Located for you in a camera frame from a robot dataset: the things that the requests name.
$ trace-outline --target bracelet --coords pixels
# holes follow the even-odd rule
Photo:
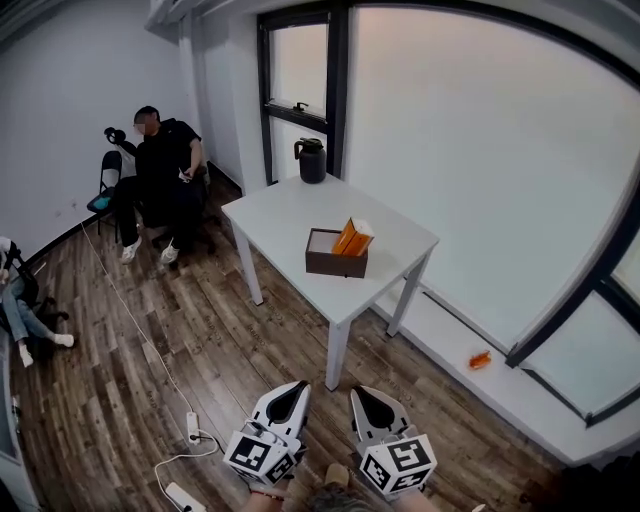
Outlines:
[[[266,496],[267,498],[271,498],[272,500],[284,501],[284,498],[282,496],[275,496],[273,494],[267,494],[266,492],[262,492],[262,491],[251,491],[251,494],[262,494],[263,496]]]

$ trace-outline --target power strip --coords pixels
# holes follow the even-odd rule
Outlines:
[[[171,482],[167,486],[166,492],[173,501],[180,505],[182,510],[188,510],[190,512],[207,512],[207,509],[202,503],[193,498],[175,482]]]
[[[200,426],[198,425],[198,415],[195,412],[187,413],[187,435],[191,444],[200,444]]]

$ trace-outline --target baseboard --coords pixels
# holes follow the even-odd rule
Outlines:
[[[58,244],[64,242],[71,235],[75,235],[78,231],[80,231],[82,229],[82,225],[83,224],[84,224],[85,227],[87,227],[87,226],[93,224],[94,222],[96,222],[98,219],[101,219],[102,217],[105,217],[109,213],[111,213],[111,212],[96,213],[96,214],[92,215],[91,217],[89,217],[87,220],[82,221],[80,224],[76,224],[75,226],[73,226],[68,231],[65,231],[64,233],[62,233],[58,238],[56,238],[55,240],[49,242],[42,249],[40,249],[38,252],[36,252],[33,256],[31,256],[30,258],[27,258],[27,260],[25,261],[25,264],[27,266],[33,265],[36,261],[38,261],[40,258],[42,258],[45,254],[47,254],[49,251],[54,249]]]
[[[237,191],[243,194],[242,187],[238,185],[238,183],[236,183],[226,172],[220,169],[220,167],[214,164],[211,160],[207,161],[207,168],[209,169],[210,176],[213,176],[215,174],[216,176],[222,177],[222,179],[225,180],[227,183],[229,183],[229,185],[231,185],[233,188],[235,188]]]

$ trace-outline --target person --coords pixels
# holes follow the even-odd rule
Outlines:
[[[174,238],[160,258],[168,265],[193,240],[200,219],[202,188],[191,180],[202,164],[202,144],[188,124],[160,121],[160,113],[151,106],[136,112],[134,125],[144,136],[136,149],[136,176],[120,180],[114,194],[124,246],[121,262],[131,263],[140,246],[134,207],[142,202],[145,212],[167,216],[168,223],[175,225]]]
[[[9,323],[11,335],[18,343],[20,358],[26,368],[33,364],[33,358],[25,344],[29,333],[69,348],[73,347],[74,339],[71,334],[52,332],[36,317],[27,303],[20,299],[25,289],[25,283],[15,267],[12,266],[12,248],[15,249],[15,244],[10,239],[0,236],[0,290],[2,291],[0,306],[2,306]]]
[[[279,512],[284,504],[290,480],[281,480],[268,493],[252,492],[242,512]],[[310,499],[312,512],[374,512],[366,502],[348,490],[349,470],[337,463],[327,469],[324,486]],[[417,489],[400,493],[389,503],[396,512],[438,512],[438,509]]]

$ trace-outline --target black pants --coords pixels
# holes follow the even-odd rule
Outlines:
[[[172,225],[172,245],[186,248],[193,240],[202,213],[202,183],[176,183],[163,192],[151,192],[138,176],[121,179],[114,196],[116,218],[120,226],[122,245],[133,245],[138,239],[134,208],[142,211],[145,224],[151,227]]]

